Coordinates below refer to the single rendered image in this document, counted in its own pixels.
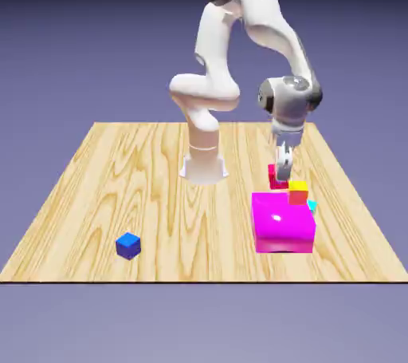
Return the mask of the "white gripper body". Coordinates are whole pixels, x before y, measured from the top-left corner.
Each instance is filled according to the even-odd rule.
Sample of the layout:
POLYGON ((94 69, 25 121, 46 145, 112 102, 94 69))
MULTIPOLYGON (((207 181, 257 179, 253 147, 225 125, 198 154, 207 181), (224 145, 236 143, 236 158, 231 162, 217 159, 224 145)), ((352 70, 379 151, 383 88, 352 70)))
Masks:
POLYGON ((300 145, 302 139, 302 131, 299 132, 278 132, 274 134, 274 140, 276 146, 282 146, 295 148, 300 145))

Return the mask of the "small red cube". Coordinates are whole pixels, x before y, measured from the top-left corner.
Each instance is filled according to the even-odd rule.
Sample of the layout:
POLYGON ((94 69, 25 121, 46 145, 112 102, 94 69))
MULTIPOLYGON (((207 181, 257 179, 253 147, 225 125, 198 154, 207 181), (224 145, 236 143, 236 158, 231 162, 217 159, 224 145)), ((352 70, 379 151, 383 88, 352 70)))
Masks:
POLYGON ((269 187, 271 190, 288 189, 288 181, 279 181, 277 179, 275 164, 268 165, 268 173, 269 173, 269 187))

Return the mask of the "small yellow cube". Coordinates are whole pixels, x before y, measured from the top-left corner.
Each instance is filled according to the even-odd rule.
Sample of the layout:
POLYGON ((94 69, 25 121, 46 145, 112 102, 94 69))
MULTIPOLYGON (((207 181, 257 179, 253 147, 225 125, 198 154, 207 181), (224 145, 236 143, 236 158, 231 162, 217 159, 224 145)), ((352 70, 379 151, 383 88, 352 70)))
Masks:
POLYGON ((304 205, 307 201, 307 182, 303 180, 290 180, 288 182, 288 203, 291 205, 304 205))

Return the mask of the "small blue cube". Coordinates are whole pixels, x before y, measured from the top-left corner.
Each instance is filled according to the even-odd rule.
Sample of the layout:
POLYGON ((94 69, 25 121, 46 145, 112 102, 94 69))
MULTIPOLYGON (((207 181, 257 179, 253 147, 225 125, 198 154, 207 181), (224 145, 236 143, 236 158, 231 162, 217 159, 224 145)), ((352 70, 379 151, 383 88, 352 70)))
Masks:
POLYGON ((116 240, 116 253, 127 260, 132 260, 141 252, 139 236, 127 232, 116 240))

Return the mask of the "large magenta box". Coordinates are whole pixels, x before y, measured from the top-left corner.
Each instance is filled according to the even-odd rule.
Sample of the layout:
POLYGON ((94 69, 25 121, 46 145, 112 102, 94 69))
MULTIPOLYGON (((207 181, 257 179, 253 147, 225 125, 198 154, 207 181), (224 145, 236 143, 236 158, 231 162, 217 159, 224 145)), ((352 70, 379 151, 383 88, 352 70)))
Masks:
POLYGON ((307 204, 289 204, 286 192, 253 192, 251 223, 257 253, 312 253, 314 215, 307 204))

